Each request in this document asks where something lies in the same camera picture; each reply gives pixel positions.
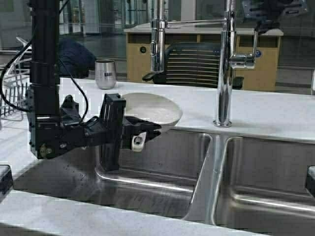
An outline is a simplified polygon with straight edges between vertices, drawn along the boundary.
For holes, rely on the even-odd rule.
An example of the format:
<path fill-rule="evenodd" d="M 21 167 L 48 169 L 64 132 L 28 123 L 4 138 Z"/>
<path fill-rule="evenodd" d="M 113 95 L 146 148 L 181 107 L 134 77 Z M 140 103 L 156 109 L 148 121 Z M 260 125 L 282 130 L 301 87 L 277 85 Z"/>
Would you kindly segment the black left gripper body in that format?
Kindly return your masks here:
<path fill-rule="evenodd" d="M 104 95 L 99 116 L 77 125 L 64 125 L 59 150 L 63 152 L 82 147 L 98 147 L 99 164 L 106 172 L 119 169 L 123 139 L 123 119 L 126 100 L 118 93 Z"/>

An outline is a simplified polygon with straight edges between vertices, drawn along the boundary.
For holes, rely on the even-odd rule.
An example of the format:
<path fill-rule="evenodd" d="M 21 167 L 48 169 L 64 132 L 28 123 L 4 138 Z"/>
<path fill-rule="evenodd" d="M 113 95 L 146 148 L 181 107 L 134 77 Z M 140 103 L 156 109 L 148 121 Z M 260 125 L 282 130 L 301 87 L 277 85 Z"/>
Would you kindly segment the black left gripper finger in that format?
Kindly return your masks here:
<path fill-rule="evenodd" d="M 161 134 L 161 125 L 133 116 L 125 116 L 123 119 L 124 134 Z"/>
<path fill-rule="evenodd" d="M 122 149 L 143 149 L 146 142 L 158 137 L 160 134 L 161 132 L 158 130 L 124 135 Z"/>

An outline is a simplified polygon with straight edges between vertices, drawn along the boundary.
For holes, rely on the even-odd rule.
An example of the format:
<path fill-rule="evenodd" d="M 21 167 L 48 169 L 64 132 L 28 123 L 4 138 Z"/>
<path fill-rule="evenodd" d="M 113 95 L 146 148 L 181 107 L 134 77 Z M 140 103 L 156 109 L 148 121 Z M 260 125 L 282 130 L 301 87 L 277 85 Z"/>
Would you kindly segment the black robot base right corner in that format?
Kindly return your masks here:
<path fill-rule="evenodd" d="M 312 195 L 313 197 L 315 196 L 315 167 L 314 166 L 309 166 L 307 169 L 305 189 L 310 195 Z"/>

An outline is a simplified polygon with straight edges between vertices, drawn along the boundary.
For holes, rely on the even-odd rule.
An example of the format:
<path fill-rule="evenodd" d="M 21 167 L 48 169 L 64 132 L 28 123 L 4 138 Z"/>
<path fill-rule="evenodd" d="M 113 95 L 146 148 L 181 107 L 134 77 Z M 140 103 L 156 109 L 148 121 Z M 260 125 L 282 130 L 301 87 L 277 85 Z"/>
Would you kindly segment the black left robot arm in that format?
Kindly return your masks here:
<path fill-rule="evenodd" d="M 84 120 L 72 95 L 59 97 L 59 22 L 57 0 L 30 1 L 31 71 L 27 97 L 30 148 L 38 159 L 53 159 L 81 147 L 99 147 L 106 171 L 119 168 L 121 149 L 132 150 L 161 134 L 161 126 L 125 115 L 126 100 L 117 93 L 103 97 L 99 116 Z"/>

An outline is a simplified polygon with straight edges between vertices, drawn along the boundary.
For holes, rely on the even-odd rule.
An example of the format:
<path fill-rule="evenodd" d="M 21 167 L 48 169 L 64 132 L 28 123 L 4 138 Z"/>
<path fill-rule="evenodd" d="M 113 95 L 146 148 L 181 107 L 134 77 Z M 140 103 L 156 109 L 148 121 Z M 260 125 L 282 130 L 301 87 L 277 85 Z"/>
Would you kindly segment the black robot base left corner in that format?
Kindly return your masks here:
<path fill-rule="evenodd" d="M 13 187 L 12 170 L 9 165 L 0 166 L 0 197 L 4 197 Z"/>

